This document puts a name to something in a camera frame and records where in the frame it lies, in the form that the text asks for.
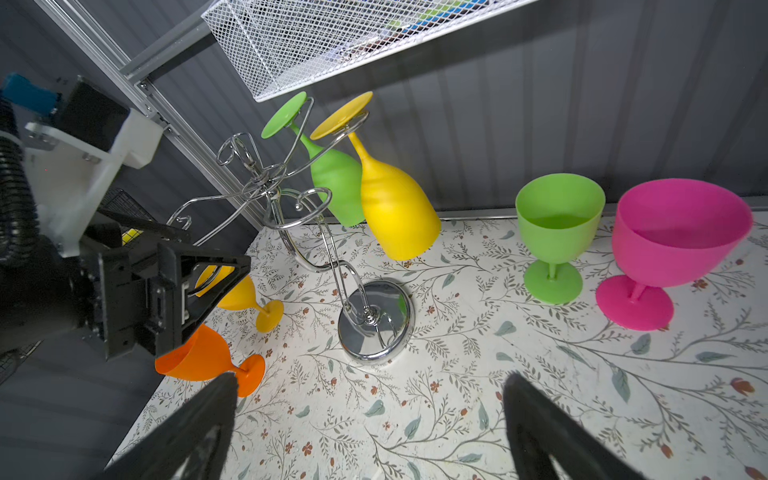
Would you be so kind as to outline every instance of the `pink goblet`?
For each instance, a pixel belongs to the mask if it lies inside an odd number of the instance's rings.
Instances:
[[[683,178],[637,185],[619,200],[612,239],[626,275],[600,284],[600,310],[628,329],[666,326],[674,306],[662,288],[709,273],[751,228],[749,206],[717,185]]]

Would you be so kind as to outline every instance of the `blue component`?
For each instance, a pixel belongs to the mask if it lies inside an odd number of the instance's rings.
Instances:
[[[0,95],[13,104],[32,110],[37,114],[48,116],[58,102],[58,94],[54,91],[35,87],[29,80],[18,73],[11,73],[2,82]]]

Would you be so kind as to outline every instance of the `plastic goblet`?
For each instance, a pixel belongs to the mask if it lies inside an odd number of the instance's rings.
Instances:
[[[261,137],[272,137],[285,127],[290,128],[294,134],[299,134],[299,127],[294,119],[305,101],[304,91],[291,97],[264,126]],[[310,159],[323,151],[323,147],[312,143],[304,134],[300,140],[310,154]],[[344,152],[331,149],[310,166],[310,172],[315,187],[327,187],[333,192],[328,208],[339,223],[344,227],[354,227],[366,219],[360,200],[362,166],[357,160]],[[326,201],[325,194],[319,193],[318,196],[321,201]]]
[[[205,325],[201,325],[181,347],[155,359],[154,368],[162,375],[191,382],[203,382],[224,372],[234,372],[239,397],[246,397],[259,387],[266,369],[261,355],[251,355],[242,365],[235,366],[227,341]]]
[[[611,240],[626,275],[600,284],[600,310],[628,329],[666,326],[674,306],[662,289],[709,273],[751,228],[749,206],[717,185],[683,178],[637,185],[619,200]]]
[[[544,175],[525,185],[517,199],[520,236],[538,258],[525,271],[525,288],[546,303],[568,303],[581,293],[581,274],[568,262],[592,243],[605,193],[574,174]]]
[[[353,98],[318,125],[310,138],[318,140],[344,128],[372,98],[370,91]],[[440,219],[429,198],[406,172],[371,157],[355,132],[349,141],[362,163],[362,211],[373,235],[393,260],[418,257],[440,234]]]
[[[208,278],[214,274],[215,266],[209,265],[203,270],[200,278],[197,279],[197,286],[202,285]],[[227,275],[234,271],[234,267],[222,266],[219,274],[209,286],[206,286],[200,292],[195,295],[202,296],[208,290],[214,288],[214,285],[219,283]],[[261,333],[268,333],[275,329],[280,320],[283,318],[283,311],[285,306],[283,302],[279,300],[272,300],[265,306],[259,305],[256,301],[256,287],[253,285],[253,280],[250,276],[243,278],[232,290],[217,305],[219,308],[225,310],[245,310],[253,308],[258,310],[259,316],[256,318],[256,329]]]

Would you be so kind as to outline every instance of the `orange wine glass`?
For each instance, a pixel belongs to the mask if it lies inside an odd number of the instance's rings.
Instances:
[[[247,397],[261,384],[266,364],[261,355],[251,355],[242,365],[235,366],[227,341],[216,330],[201,325],[185,344],[155,359],[154,369],[162,375],[191,382],[203,382],[225,372],[234,372],[237,396]]]

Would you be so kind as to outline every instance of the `black mesh basket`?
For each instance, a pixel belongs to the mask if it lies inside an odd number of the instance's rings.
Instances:
[[[134,198],[121,188],[110,187],[107,194],[99,204],[102,210],[115,212],[116,214],[128,215],[129,217],[140,218],[142,220],[155,221],[155,219],[142,207]],[[141,235],[142,231],[121,225],[123,234],[123,245],[133,247],[131,241]]]

